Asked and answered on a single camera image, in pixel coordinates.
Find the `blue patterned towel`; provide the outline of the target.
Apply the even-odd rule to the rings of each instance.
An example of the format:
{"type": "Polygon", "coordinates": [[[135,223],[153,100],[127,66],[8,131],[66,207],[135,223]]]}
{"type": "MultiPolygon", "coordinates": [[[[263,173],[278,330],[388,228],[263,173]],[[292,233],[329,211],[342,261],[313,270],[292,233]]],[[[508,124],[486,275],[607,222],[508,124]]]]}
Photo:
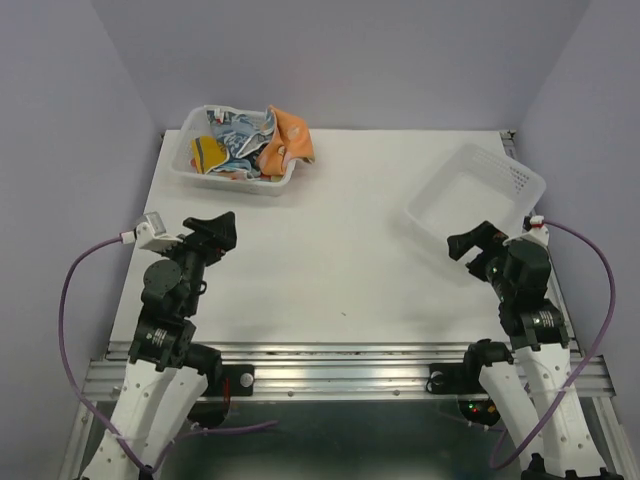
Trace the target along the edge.
{"type": "Polygon", "coordinates": [[[239,174],[241,178],[257,179],[261,171],[257,157],[271,140],[275,116],[269,112],[257,115],[231,110],[207,111],[213,137],[226,147],[228,159],[209,174],[239,174]]]}

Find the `orange polka dot towel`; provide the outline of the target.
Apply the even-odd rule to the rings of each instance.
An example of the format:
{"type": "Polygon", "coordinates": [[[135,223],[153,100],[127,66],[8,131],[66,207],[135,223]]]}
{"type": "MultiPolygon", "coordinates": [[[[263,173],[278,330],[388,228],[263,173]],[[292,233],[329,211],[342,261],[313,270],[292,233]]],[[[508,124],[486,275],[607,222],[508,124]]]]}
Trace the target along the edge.
{"type": "Polygon", "coordinates": [[[269,112],[275,116],[275,127],[269,143],[257,157],[257,165],[263,175],[284,176],[288,165],[301,160],[315,162],[311,133],[304,119],[274,106],[269,112]]]}

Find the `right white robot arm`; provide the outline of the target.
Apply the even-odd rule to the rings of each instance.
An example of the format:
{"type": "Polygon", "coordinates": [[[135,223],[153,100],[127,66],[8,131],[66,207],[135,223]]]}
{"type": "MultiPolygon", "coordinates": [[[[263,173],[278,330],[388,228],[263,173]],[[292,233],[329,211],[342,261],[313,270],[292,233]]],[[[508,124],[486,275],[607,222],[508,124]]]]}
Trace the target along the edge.
{"type": "Polygon", "coordinates": [[[514,452],[499,468],[519,462],[524,479],[614,479],[574,386],[591,357],[572,366],[566,322],[547,296],[552,273],[548,242],[542,217],[526,219],[524,232],[516,237],[488,221],[448,237],[448,255],[455,261],[478,249],[466,268],[492,287],[510,340],[471,344],[460,378],[465,387],[488,394],[514,442],[514,452]]]}

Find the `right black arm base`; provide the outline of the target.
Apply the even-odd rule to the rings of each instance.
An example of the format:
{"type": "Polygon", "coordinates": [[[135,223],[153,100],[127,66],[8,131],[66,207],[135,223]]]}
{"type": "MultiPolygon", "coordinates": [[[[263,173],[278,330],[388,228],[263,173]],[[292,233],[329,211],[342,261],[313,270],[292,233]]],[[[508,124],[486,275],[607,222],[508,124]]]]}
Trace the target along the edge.
{"type": "Polygon", "coordinates": [[[469,377],[462,363],[431,363],[426,391],[434,395],[455,395],[458,410],[471,424],[496,427],[501,417],[493,400],[476,377],[469,377]]]}

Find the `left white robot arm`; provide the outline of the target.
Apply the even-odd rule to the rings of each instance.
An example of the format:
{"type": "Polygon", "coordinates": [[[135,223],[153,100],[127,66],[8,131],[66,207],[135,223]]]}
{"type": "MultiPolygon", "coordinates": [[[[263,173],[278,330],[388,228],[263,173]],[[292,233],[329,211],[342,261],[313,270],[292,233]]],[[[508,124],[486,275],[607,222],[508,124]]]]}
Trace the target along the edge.
{"type": "Polygon", "coordinates": [[[194,342],[208,267],[237,244],[236,217],[189,217],[189,234],[167,233],[156,212],[134,230],[136,245],[159,255],[147,267],[142,307],[128,351],[119,398],[103,438],[81,476],[137,479],[159,466],[196,400],[215,392],[223,377],[219,350],[194,342]]]}

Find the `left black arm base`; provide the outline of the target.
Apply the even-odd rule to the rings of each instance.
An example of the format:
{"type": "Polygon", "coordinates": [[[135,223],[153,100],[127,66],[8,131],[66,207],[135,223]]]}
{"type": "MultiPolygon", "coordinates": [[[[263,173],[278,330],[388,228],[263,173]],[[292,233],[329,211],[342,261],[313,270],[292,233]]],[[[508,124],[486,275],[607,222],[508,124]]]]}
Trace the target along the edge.
{"type": "Polygon", "coordinates": [[[231,401],[253,395],[255,366],[252,364],[224,365],[222,375],[196,401],[187,419],[202,428],[220,426],[231,414],[231,401]]]}

